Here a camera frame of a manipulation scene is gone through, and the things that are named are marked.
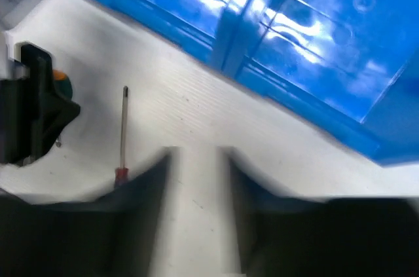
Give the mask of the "stubby green screwdriver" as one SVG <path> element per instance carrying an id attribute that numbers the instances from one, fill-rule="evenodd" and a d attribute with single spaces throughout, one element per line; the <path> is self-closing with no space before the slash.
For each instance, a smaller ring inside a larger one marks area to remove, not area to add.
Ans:
<path id="1" fill-rule="evenodd" d="M 71 102 L 73 98 L 73 87 L 70 78 L 63 71 L 56 69 L 52 70 L 52 74 L 57 92 Z"/>

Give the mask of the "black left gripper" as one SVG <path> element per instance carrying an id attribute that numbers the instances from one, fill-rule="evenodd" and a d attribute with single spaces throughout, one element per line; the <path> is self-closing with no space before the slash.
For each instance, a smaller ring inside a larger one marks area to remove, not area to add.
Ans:
<path id="1" fill-rule="evenodd" d="M 29 77 L 1 80 L 1 164 L 31 164 L 45 156 L 81 112 L 56 85 L 52 56 L 20 44 Z"/>

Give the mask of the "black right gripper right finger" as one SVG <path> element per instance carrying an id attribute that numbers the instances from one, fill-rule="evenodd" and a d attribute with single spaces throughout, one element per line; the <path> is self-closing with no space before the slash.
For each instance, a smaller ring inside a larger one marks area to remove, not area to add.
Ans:
<path id="1" fill-rule="evenodd" d="M 271 193 L 225 151 L 239 272 L 246 276 L 417 276 L 418 199 Z"/>

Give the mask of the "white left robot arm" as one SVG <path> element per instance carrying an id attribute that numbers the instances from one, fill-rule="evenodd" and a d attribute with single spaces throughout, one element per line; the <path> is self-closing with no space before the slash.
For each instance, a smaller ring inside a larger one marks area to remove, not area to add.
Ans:
<path id="1" fill-rule="evenodd" d="M 1 0 L 1 163 L 32 164 L 54 145 L 81 107 L 70 78 L 53 68 L 52 56 L 29 43 L 9 56 L 6 31 L 15 28 L 42 0 Z"/>

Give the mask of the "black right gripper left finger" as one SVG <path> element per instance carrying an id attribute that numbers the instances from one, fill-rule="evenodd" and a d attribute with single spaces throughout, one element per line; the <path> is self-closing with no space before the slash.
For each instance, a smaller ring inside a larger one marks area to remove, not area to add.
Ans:
<path id="1" fill-rule="evenodd" d="M 2 276 L 147 276 L 173 153 L 87 202 L 1 195 Z"/>

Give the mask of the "blue red handle screwdriver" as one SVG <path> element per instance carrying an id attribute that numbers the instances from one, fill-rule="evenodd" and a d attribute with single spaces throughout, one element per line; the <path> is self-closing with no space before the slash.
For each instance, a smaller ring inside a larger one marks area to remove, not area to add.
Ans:
<path id="1" fill-rule="evenodd" d="M 126 131 L 128 122 L 128 94 L 129 88 L 124 86 L 122 95 L 122 116 L 120 127 L 120 156 L 119 166 L 115 169 L 114 188 L 121 186 L 128 180 L 128 169 L 126 167 Z"/>

